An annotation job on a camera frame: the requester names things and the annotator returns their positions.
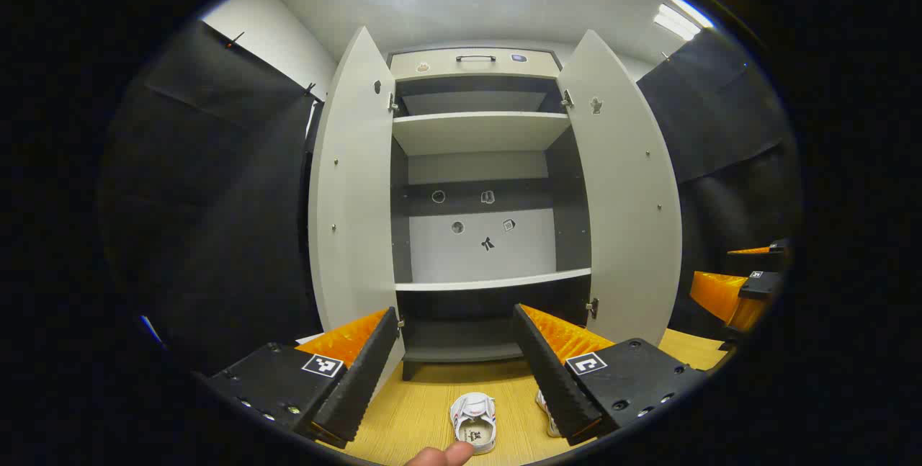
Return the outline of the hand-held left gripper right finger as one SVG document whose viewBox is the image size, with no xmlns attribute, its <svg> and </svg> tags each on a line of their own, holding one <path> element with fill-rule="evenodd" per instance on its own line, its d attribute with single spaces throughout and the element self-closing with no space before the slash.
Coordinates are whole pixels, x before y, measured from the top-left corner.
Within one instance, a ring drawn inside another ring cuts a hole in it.
<svg viewBox="0 0 922 466">
<path fill-rule="evenodd" d="M 511 332 L 570 445 L 637 426 L 695 393 L 708 371 L 645 339 L 609 339 L 523 304 Z"/>
</svg>

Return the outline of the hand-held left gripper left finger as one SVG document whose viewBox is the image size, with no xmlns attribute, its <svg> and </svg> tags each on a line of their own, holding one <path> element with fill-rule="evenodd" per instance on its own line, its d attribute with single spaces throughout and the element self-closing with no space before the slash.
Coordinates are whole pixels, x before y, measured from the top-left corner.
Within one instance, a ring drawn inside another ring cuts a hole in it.
<svg viewBox="0 0 922 466">
<path fill-rule="evenodd" d="M 265 344 L 205 384 L 271 426 L 343 449 L 356 439 L 399 335 L 389 306 L 306 344 Z"/>
</svg>

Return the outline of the white shoe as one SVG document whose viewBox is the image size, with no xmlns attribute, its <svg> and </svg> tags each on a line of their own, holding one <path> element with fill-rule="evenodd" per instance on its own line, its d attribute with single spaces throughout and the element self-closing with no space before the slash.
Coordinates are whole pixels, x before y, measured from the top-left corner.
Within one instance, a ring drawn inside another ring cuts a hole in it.
<svg viewBox="0 0 922 466">
<path fill-rule="evenodd" d="M 474 447 L 474 455 L 484 455 L 496 446 L 496 400 L 485 393 L 465 393 L 449 410 L 449 420 L 457 441 Z"/>
<path fill-rule="evenodd" d="M 549 405 L 541 390 L 537 391 L 534 402 L 537 404 L 537 407 L 540 407 L 540 410 L 543 411 L 547 418 L 547 435 L 553 437 L 553 439 L 562 439 L 562 433 L 560 433 L 555 420 L 551 416 Z"/>
</svg>

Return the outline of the grey shoe cabinet door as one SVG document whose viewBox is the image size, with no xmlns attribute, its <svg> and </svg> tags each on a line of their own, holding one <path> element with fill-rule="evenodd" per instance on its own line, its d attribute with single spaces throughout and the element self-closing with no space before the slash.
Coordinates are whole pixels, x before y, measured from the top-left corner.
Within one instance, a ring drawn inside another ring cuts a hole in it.
<svg viewBox="0 0 922 466">
<path fill-rule="evenodd" d="M 591 239 L 587 328 L 658 345 L 681 278 L 681 200 L 671 155 L 643 93 L 599 33 L 587 30 L 557 83 L 585 180 Z"/>
<path fill-rule="evenodd" d="M 324 331 L 396 305 L 390 206 L 395 79 L 358 27 L 331 82 L 308 193 L 310 278 Z"/>
</svg>

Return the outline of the grey shoe cabinet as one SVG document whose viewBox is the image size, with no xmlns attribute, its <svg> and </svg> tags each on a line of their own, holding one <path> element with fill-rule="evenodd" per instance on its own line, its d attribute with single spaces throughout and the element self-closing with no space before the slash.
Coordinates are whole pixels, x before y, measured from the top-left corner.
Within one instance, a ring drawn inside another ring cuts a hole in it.
<svg viewBox="0 0 922 466">
<path fill-rule="evenodd" d="M 508 47 L 383 59 L 395 79 L 400 335 L 377 387 L 401 363 L 520 357 L 516 304 L 587 327 L 597 301 L 581 158 L 557 83 L 564 65 L 546 50 Z"/>
</svg>

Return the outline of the black backdrop cloth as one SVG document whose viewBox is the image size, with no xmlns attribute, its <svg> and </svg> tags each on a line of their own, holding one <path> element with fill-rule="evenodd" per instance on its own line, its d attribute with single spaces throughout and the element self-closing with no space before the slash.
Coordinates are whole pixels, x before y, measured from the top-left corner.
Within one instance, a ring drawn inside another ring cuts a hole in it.
<svg viewBox="0 0 922 466">
<path fill-rule="evenodd" d="M 258 345 L 323 331 L 305 201 L 325 99 L 203 22 L 129 85 L 99 190 L 119 283 L 190 368 L 216 373 Z M 790 236 L 802 212 L 792 138 L 763 73 L 701 32 L 635 80 L 677 177 L 677 299 L 725 251 Z"/>
</svg>

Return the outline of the small ceiling light panel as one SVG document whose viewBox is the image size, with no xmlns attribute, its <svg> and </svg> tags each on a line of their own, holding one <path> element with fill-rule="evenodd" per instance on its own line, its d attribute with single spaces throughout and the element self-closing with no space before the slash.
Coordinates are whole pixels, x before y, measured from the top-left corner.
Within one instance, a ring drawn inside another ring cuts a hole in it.
<svg viewBox="0 0 922 466">
<path fill-rule="evenodd" d="M 714 23 L 684 0 L 668 0 L 659 4 L 654 23 L 675 34 L 685 42 L 701 32 L 714 32 Z"/>
</svg>

